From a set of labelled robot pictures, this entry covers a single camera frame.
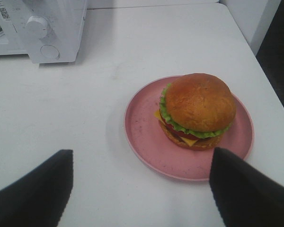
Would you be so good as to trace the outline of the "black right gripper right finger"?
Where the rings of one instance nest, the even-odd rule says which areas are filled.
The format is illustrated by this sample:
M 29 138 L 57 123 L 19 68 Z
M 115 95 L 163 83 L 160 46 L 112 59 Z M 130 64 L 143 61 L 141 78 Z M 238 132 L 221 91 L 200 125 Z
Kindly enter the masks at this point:
M 209 184 L 227 227 L 284 227 L 284 187 L 231 151 L 215 148 Z

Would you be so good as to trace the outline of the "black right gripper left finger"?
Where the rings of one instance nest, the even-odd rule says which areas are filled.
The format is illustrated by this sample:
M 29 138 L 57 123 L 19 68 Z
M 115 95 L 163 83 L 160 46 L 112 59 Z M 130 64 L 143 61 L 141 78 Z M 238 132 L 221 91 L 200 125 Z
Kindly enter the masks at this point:
M 0 190 L 0 227 L 58 226 L 73 188 L 73 151 L 56 152 Z

